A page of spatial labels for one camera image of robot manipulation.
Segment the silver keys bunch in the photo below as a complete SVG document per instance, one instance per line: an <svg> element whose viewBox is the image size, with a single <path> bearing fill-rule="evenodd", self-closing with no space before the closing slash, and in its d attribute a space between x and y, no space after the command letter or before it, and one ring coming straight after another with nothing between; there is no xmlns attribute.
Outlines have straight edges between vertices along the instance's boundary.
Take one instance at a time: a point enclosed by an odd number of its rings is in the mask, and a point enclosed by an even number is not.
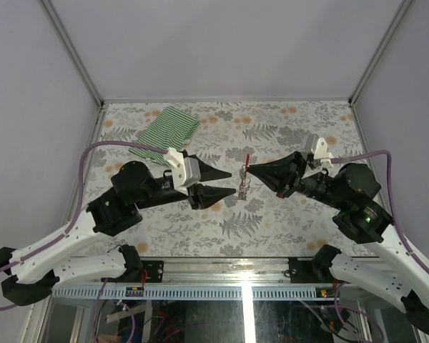
<svg viewBox="0 0 429 343"><path fill-rule="evenodd" d="M247 199L247 192L250 189L250 178L245 177L241 180L238 188L238 199L245 201Z"/></svg>

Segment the red handled carabiner keyring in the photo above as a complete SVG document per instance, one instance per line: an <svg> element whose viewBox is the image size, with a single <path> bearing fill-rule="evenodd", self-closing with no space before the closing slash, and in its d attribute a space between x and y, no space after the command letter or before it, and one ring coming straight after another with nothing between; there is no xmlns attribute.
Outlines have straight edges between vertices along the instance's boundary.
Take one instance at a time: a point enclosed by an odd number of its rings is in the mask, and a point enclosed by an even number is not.
<svg viewBox="0 0 429 343"><path fill-rule="evenodd" d="M244 178L247 177L247 171L250 165L250 154L247 154L246 159L245 159L245 164L244 164L244 168L243 168L243 176Z"/></svg>

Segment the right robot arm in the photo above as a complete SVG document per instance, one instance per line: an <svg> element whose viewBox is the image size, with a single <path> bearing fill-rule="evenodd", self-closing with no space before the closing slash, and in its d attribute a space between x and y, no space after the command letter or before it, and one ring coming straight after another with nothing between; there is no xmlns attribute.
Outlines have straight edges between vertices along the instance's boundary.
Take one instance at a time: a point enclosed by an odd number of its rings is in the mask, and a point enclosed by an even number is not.
<svg viewBox="0 0 429 343"><path fill-rule="evenodd" d="M312 258L312 275L349 282L384 299L402 312L416 329L429 335L429 260L414 247L398 222L375 200L380 184L360 157L335 158L294 152L248 172L277 197L294 193L314 199L338 213L337 228L356 244L380 257L392 274L361 264L338 248L324 245Z"/></svg>

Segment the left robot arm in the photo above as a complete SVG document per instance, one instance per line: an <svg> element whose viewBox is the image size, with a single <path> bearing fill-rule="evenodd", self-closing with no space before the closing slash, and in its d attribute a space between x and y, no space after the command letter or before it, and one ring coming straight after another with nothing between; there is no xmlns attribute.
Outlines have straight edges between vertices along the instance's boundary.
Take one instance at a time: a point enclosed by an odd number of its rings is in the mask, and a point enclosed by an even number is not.
<svg viewBox="0 0 429 343"><path fill-rule="evenodd" d="M112 187L78 208L68 224L25 248L0 248L0 271L8 276L1 282L4 298L24 307L68 284L93 279L143 281L145 268L132 245L123 244L90 257L80 257L78 252L140 223L142 209L181 201L194 210L206 209L236 192L209 186L210 181L227 179L231 174L205 164L195 155L170 155L169 165L156 178L145 163L128 162L111 178Z"/></svg>

